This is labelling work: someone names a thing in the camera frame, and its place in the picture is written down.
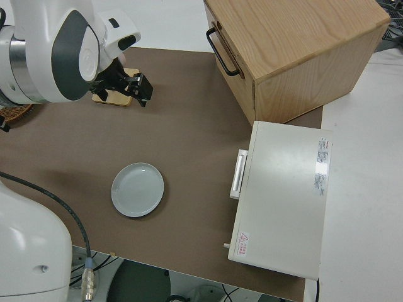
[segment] warning label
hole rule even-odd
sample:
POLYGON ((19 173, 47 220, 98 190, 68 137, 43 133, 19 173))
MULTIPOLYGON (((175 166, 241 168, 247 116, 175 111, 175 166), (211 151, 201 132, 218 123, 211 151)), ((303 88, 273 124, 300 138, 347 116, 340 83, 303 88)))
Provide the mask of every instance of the warning label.
POLYGON ((249 233, 239 232, 237 256, 246 256, 248 242, 249 242, 249 233))
POLYGON ((317 147, 314 192, 320 196, 326 193, 327 176, 329 174, 330 144, 328 139, 321 138, 317 147))

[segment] black metal handle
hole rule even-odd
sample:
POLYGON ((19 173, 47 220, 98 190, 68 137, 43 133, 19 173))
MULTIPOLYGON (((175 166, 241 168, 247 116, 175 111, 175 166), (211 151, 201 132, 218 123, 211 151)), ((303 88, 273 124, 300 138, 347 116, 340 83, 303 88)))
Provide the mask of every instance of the black metal handle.
POLYGON ((215 45, 214 45, 212 39, 210 38, 210 35, 211 35, 212 33, 215 33, 216 31, 217 31, 217 30, 215 29, 215 27, 213 27, 213 28, 209 29, 209 30, 206 32, 207 41, 209 42, 210 46, 212 47, 212 49, 213 49, 215 55, 217 56, 217 59, 220 61, 222 68, 224 68, 225 73, 226 73, 227 75, 229 75, 230 77, 234 77, 234 76, 236 76, 237 74, 240 73, 240 70, 239 70, 239 69, 236 69, 236 70, 230 71, 230 70, 228 69, 228 67, 226 66, 226 64, 224 63, 224 61, 222 60, 222 57, 220 56, 219 51, 215 48, 215 45))

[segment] ceramic plate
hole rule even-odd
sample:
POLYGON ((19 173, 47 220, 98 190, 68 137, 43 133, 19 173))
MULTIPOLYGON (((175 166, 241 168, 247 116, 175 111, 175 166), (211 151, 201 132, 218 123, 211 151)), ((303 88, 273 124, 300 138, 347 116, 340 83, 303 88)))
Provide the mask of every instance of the ceramic plate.
POLYGON ((112 184, 112 201, 123 215, 140 217, 150 213, 159 204, 164 193, 161 173, 143 162, 128 165, 112 184))

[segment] wooden drawer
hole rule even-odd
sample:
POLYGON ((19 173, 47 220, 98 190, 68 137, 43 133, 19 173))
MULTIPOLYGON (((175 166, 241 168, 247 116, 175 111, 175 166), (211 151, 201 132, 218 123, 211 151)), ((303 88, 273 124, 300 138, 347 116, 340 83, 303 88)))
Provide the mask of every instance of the wooden drawer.
POLYGON ((205 0, 249 122, 285 123, 355 86, 389 23, 374 0, 205 0))

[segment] white microwave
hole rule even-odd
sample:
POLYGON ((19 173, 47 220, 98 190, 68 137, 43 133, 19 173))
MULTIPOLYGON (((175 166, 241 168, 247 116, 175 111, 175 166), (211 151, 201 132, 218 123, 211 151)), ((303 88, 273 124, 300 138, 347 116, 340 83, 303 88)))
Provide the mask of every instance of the white microwave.
POLYGON ((228 259, 317 280, 332 132, 255 121, 240 150, 228 259))

